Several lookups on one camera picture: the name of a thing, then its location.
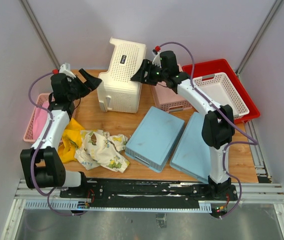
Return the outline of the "large cream laundry basket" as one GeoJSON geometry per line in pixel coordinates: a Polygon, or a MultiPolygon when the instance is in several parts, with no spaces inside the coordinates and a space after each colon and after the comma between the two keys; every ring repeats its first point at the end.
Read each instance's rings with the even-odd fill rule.
{"type": "Polygon", "coordinates": [[[136,113],[139,108],[142,85],[131,78],[141,67],[146,55],[146,45],[117,38],[111,38],[114,51],[108,71],[99,74],[102,83],[97,88],[100,109],[136,113]]]}

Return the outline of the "pink perforated basket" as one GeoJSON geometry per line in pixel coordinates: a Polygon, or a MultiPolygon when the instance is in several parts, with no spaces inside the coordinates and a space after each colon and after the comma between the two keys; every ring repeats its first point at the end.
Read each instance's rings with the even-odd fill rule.
{"type": "Polygon", "coordinates": [[[187,100],[167,88],[164,82],[158,83],[156,86],[150,86],[150,89],[155,107],[165,112],[173,113],[192,108],[187,100]]]}

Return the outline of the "blue perforated basket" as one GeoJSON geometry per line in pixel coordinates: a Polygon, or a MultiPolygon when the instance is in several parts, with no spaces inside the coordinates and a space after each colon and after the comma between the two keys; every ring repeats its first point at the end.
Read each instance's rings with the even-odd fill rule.
{"type": "Polygon", "coordinates": [[[160,173],[179,141],[185,121],[150,107],[126,144],[125,154],[160,173]]]}
{"type": "Polygon", "coordinates": [[[170,166],[207,184],[211,170],[210,149],[202,138],[204,117],[194,112],[170,160],[170,166]]]}

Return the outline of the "white perforated basket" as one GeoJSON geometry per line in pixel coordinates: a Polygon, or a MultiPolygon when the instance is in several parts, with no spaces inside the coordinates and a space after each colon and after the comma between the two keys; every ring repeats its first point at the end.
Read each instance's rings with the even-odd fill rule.
{"type": "Polygon", "coordinates": [[[234,119],[240,119],[250,113],[239,92],[226,73],[218,72],[193,78],[194,83],[209,97],[221,105],[230,105],[234,119]]]}

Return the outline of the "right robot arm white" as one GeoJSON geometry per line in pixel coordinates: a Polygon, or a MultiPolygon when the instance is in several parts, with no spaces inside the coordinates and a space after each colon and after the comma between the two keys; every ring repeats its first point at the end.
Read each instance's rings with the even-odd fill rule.
{"type": "Polygon", "coordinates": [[[152,86],[165,82],[169,89],[182,96],[203,116],[201,136],[210,148],[211,159],[208,194],[212,199],[220,200],[231,188],[227,144],[231,143],[235,134],[233,109],[228,104],[214,101],[196,85],[191,74],[180,71],[173,51],[160,52],[155,59],[160,63],[143,59],[131,80],[152,86]]]}

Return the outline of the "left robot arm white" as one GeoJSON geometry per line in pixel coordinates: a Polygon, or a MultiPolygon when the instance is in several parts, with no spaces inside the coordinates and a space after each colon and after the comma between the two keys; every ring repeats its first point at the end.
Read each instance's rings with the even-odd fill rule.
{"type": "Polygon", "coordinates": [[[48,98],[49,106],[43,108],[36,102],[31,102],[47,112],[47,119],[31,148],[21,151],[20,161],[27,187],[38,190],[43,196],[45,193],[41,191],[42,188],[71,188],[78,198],[85,197],[89,192],[89,185],[83,182],[85,174],[67,171],[58,155],[62,134],[75,110],[74,101],[96,90],[102,82],[82,68],[79,73],[85,81],[81,81],[66,63],[60,69],[49,72],[52,87],[48,98]]]}

